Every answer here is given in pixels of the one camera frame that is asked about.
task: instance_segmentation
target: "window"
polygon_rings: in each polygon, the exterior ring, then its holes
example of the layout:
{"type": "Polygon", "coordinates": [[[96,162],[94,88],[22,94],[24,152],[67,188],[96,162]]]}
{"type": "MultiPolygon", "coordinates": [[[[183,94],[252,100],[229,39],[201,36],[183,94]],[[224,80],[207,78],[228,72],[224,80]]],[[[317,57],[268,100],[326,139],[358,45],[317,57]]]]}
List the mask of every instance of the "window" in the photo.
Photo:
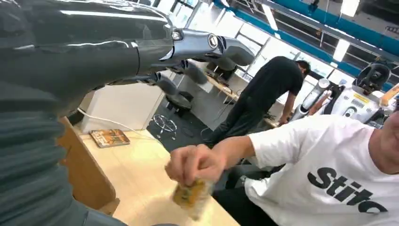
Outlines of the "window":
{"type": "Polygon", "coordinates": [[[284,56],[289,59],[294,59],[298,53],[299,50],[272,37],[263,48],[261,54],[255,59],[254,64],[248,70],[248,74],[255,76],[259,69],[274,57],[284,56]]]}
{"type": "Polygon", "coordinates": [[[155,7],[169,15],[173,25],[178,28],[186,26],[194,7],[198,3],[198,0],[160,0],[158,3],[155,0],[150,1],[154,1],[155,7]]]}
{"type": "Polygon", "coordinates": [[[161,0],[157,8],[168,15],[174,3],[175,0],[161,0]]]}
{"type": "Polygon", "coordinates": [[[186,3],[192,7],[195,7],[198,3],[198,0],[181,0],[180,2],[186,3]]]}
{"type": "Polygon", "coordinates": [[[267,33],[247,23],[243,24],[239,32],[240,34],[247,36],[248,38],[258,42],[261,45],[263,45],[270,37],[270,35],[268,35],[267,33]]]}
{"type": "Polygon", "coordinates": [[[246,47],[248,47],[254,55],[256,55],[261,49],[261,46],[259,44],[256,44],[255,42],[249,40],[247,37],[241,34],[237,35],[237,39],[241,41],[242,44],[244,44],[246,47]]]}
{"type": "Polygon", "coordinates": [[[234,17],[233,12],[226,12],[214,29],[214,33],[216,35],[234,38],[243,24],[244,22],[242,20],[234,17]]]}
{"type": "Polygon", "coordinates": [[[217,9],[215,7],[209,8],[209,5],[201,2],[197,13],[194,15],[192,22],[190,23],[190,29],[209,32],[214,29],[214,21],[212,21],[212,13],[215,13],[217,9]]]}
{"type": "Polygon", "coordinates": [[[183,28],[186,26],[188,19],[190,18],[192,13],[192,9],[181,4],[177,3],[175,10],[173,12],[173,25],[177,28],[183,28]]]}
{"type": "Polygon", "coordinates": [[[301,52],[297,60],[307,61],[311,65],[311,70],[324,78],[326,78],[333,70],[333,67],[330,65],[327,65],[303,52],[301,52]]]}
{"type": "Polygon", "coordinates": [[[328,78],[330,82],[333,82],[337,85],[349,85],[355,80],[355,78],[341,72],[340,70],[335,69],[334,72],[328,78]]]}
{"type": "Polygon", "coordinates": [[[248,74],[245,74],[245,70],[243,70],[241,68],[238,68],[236,70],[235,74],[237,76],[239,76],[240,78],[242,78],[246,82],[250,82],[253,79],[252,76],[249,76],[248,74]]]}

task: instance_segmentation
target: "black pants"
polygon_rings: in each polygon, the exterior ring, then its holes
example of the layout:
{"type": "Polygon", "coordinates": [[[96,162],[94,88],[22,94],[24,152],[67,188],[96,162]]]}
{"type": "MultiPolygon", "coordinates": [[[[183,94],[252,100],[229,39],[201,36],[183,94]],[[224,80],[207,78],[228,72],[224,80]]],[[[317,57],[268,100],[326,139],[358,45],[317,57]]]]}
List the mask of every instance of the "black pants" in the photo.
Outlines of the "black pants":
{"type": "Polygon", "coordinates": [[[245,194],[245,188],[234,188],[217,191],[214,199],[241,226],[277,226],[277,224],[245,194]]]}
{"type": "Polygon", "coordinates": [[[251,97],[240,97],[226,120],[213,131],[210,137],[204,140],[205,144],[212,148],[228,137],[246,135],[262,120],[263,115],[264,110],[261,106],[257,106],[251,97]]]}

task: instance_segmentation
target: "white cable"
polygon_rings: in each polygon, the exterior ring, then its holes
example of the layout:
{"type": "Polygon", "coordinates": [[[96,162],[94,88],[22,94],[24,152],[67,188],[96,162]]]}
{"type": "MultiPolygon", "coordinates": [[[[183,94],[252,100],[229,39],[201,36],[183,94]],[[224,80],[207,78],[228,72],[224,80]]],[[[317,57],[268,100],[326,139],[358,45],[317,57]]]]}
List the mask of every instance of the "white cable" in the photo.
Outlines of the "white cable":
{"type": "Polygon", "coordinates": [[[153,137],[148,137],[148,136],[146,136],[146,135],[143,135],[143,134],[137,132],[136,130],[134,130],[134,129],[130,128],[129,126],[126,126],[126,125],[124,125],[124,124],[122,124],[122,123],[119,123],[119,122],[116,122],[116,121],[112,121],[112,120],[109,120],[109,119],[103,119],[103,118],[98,118],[98,117],[89,115],[89,114],[87,114],[86,112],[84,112],[84,111],[83,111],[81,108],[79,108],[79,107],[78,107],[78,111],[79,111],[80,113],[82,113],[83,115],[85,115],[85,116],[91,118],[91,119],[97,119],[97,120],[101,120],[101,121],[107,121],[107,122],[111,122],[111,123],[120,125],[120,126],[122,126],[122,127],[127,128],[128,130],[131,130],[131,131],[135,132],[136,134],[138,134],[138,135],[144,137],[144,138],[137,138],[137,139],[155,140],[155,141],[157,141],[158,143],[160,143],[160,144],[163,146],[163,144],[162,144],[159,140],[157,140],[157,139],[155,139],[155,138],[153,138],[153,137]]]}
{"type": "MultiPolygon", "coordinates": [[[[220,118],[220,116],[222,116],[222,114],[224,113],[224,111],[225,111],[226,108],[230,105],[230,103],[231,103],[232,101],[233,101],[233,99],[231,99],[231,100],[226,104],[225,107],[221,108],[221,109],[216,113],[216,115],[218,115],[218,116],[217,116],[216,118],[213,119],[212,123],[215,122],[216,120],[218,120],[218,119],[220,118]]],[[[210,129],[210,128],[209,128],[209,127],[208,127],[208,128],[205,128],[205,129],[201,130],[201,132],[199,133],[199,136],[201,137],[201,139],[204,139],[204,138],[202,137],[202,133],[203,133],[205,130],[207,130],[207,129],[210,129]]]]}

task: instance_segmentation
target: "blue beam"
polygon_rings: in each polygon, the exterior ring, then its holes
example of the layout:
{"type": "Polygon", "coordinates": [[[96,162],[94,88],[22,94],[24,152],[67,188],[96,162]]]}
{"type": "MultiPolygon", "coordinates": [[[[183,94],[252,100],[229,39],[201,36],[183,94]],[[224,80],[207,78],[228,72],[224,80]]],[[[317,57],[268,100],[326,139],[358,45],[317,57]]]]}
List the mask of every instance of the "blue beam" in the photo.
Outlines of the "blue beam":
{"type": "Polygon", "coordinates": [[[339,18],[336,15],[330,13],[326,14],[325,11],[319,8],[309,15],[309,5],[299,0],[274,0],[274,2],[321,23],[324,23],[324,18],[326,16],[326,25],[341,30],[359,40],[377,46],[392,55],[399,56],[399,40],[382,35],[344,18],[339,18]]]}
{"type": "MultiPolygon", "coordinates": [[[[239,9],[235,8],[227,8],[225,7],[222,3],[220,3],[219,0],[215,0],[215,6],[220,7],[220,8],[226,8],[226,10],[233,11],[234,14],[238,17],[241,18],[242,20],[266,31],[267,33],[273,35],[274,33],[278,33],[281,37],[282,40],[285,42],[289,43],[290,45],[294,46],[295,48],[304,51],[324,62],[333,62],[334,59],[333,57],[328,54],[327,52],[317,48],[316,46],[313,46],[297,37],[294,37],[286,32],[283,31],[274,31],[268,23],[266,23],[263,20],[260,20],[256,18],[253,15],[248,14],[247,12],[244,12],[239,9]]],[[[360,69],[347,63],[347,62],[336,62],[338,64],[338,69],[342,70],[343,72],[347,73],[348,75],[352,77],[357,77],[358,74],[360,73],[360,69]]],[[[390,88],[392,88],[392,85],[386,83],[383,86],[383,91],[388,91],[390,88]]]]}

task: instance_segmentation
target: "person in black shirt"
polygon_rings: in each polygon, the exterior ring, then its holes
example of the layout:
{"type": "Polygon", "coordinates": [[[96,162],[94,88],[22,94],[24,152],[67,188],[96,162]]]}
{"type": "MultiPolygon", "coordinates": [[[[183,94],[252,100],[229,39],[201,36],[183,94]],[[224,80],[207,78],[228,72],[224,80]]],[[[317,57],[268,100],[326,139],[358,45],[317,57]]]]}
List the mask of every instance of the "person in black shirt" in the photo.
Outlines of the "person in black shirt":
{"type": "Polygon", "coordinates": [[[255,77],[242,91],[237,103],[222,122],[204,139],[213,147],[228,137],[243,136],[256,126],[268,112],[276,99],[289,91],[280,125],[287,123],[296,95],[301,90],[303,79],[310,71],[306,61],[293,61],[286,57],[275,57],[259,69],[255,77]]]}

